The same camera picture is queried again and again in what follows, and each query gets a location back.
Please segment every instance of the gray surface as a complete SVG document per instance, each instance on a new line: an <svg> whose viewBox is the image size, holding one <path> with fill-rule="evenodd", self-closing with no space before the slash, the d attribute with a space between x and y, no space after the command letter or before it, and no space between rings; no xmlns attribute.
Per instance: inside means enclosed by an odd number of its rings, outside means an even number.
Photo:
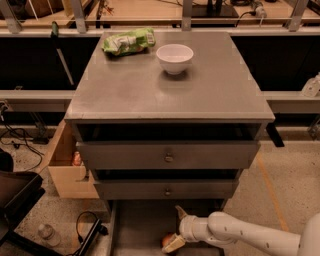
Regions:
<svg viewBox="0 0 320 256"><path fill-rule="evenodd" d="M228 33L156 32L156 46L126 57L106 55L97 44L66 119L272 120L260 90ZM192 48L192 67L168 75L157 49L179 43Z"/></svg>

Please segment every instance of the plastic bag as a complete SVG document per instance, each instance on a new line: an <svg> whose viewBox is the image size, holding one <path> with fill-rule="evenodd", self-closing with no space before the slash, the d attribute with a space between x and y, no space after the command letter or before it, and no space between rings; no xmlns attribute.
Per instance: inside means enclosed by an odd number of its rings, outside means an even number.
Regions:
<svg viewBox="0 0 320 256"><path fill-rule="evenodd" d="M124 56L143 51L156 44L152 28L139 28L107 37L102 49L115 56Z"/></svg>

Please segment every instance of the drawer handle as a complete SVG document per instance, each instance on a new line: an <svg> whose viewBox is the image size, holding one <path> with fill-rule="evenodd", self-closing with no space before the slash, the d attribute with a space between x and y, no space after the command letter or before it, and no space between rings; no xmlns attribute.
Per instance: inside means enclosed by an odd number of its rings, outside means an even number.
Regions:
<svg viewBox="0 0 320 256"><path fill-rule="evenodd" d="M165 196L170 196L171 195L171 190L166 188L166 191L164 192Z"/></svg>
<svg viewBox="0 0 320 256"><path fill-rule="evenodd" d="M166 161L167 163L173 162L173 155L171 153L167 153L164 157L164 161Z"/></svg>

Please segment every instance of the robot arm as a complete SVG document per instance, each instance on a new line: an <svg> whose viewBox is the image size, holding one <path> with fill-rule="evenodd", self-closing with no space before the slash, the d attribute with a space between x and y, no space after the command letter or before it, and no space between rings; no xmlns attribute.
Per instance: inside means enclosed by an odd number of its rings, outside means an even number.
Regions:
<svg viewBox="0 0 320 256"><path fill-rule="evenodd" d="M185 242L204 241L228 248L238 240L274 256L315 256L320 251L320 214L307 223L300 236L247 223L223 212L213 212L208 218L199 218L187 215L179 206L176 208L181 219L180 235L172 237L163 247L165 253L182 247Z"/></svg>

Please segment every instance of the white bowl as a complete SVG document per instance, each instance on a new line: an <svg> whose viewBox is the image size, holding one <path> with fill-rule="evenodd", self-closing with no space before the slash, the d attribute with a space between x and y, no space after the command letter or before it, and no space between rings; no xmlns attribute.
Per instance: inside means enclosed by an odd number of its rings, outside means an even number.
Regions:
<svg viewBox="0 0 320 256"><path fill-rule="evenodd" d="M157 50L161 67L171 75L178 75L189 66L193 51L182 44L167 44Z"/></svg>

